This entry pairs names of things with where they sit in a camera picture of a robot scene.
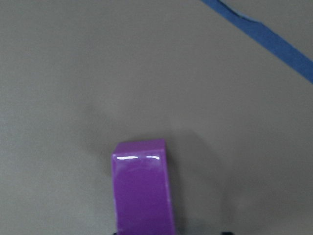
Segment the purple block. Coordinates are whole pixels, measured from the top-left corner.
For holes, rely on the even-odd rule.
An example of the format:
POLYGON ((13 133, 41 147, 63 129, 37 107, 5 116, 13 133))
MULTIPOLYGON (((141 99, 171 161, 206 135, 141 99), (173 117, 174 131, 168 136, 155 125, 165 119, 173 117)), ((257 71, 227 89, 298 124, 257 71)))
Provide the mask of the purple block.
POLYGON ((165 140, 120 142, 112 183, 116 234, 176 234, 165 140))

